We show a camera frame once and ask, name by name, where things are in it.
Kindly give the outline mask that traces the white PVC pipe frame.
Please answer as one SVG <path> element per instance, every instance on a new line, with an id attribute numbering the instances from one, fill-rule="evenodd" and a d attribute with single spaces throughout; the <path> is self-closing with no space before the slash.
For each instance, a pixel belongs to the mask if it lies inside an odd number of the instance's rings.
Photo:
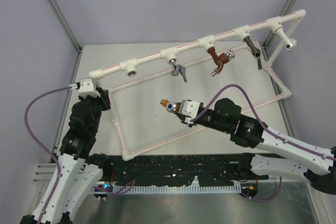
<path id="1" fill-rule="evenodd" d="M 80 72 L 89 72 L 110 93 L 112 108 L 101 118 L 94 153 L 122 155 L 126 159 L 143 155 L 228 154 L 243 148 L 229 135 L 202 126 L 188 127 L 160 105 L 162 99 L 184 99 L 208 103 L 219 93 L 241 106 L 242 113 L 254 111 L 269 126 L 286 133 L 278 102 L 291 91 L 272 67 L 257 61 L 244 44 L 216 37 L 216 50 L 231 49 L 235 58 L 212 77 L 214 62 L 197 41 L 173 43 L 86 45 Z M 186 68 L 171 76 L 170 61 Z"/>

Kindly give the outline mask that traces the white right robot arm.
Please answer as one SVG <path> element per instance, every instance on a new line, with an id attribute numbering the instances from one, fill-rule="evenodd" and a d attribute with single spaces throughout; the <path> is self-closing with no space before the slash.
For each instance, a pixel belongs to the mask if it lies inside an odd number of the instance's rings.
<path id="1" fill-rule="evenodd" d="M 282 134 L 264 122 L 243 115 L 241 107 L 228 98 L 216 101 L 213 109 L 192 100 L 170 102 L 165 107 L 188 127 L 202 125 L 229 134 L 236 145 L 277 155 L 276 158 L 266 158 L 244 153 L 237 167 L 240 177 L 290 177 L 309 182 L 320 192 L 335 194 L 335 148 L 317 147 Z"/>

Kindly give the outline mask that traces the yellow water faucet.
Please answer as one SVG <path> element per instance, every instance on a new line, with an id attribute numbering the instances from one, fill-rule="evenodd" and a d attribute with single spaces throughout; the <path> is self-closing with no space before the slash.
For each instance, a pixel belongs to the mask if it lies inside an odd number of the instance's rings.
<path id="1" fill-rule="evenodd" d="M 162 99 L 160 104 L 165 107 L 168 113 L 177 113 L 180 109 L 180 104 L 174 101 Z"/>

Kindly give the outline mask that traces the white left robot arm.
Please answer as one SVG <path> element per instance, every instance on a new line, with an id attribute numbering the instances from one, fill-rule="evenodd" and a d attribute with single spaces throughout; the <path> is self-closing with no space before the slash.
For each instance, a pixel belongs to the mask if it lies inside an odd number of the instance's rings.
<path id="1" fill-rule="evenodd" d="M 102 112 L 110 108 L 109 92 L 100 87 L 96 88 L 96 95 L 80 97 L 73 105 L 59 155 L 51 154 L 56 170 L 36 209 L 23 216 L 21 223 L 72 223 L 94 185 L 111 177 L 110 158 L 89 155 Z"/>

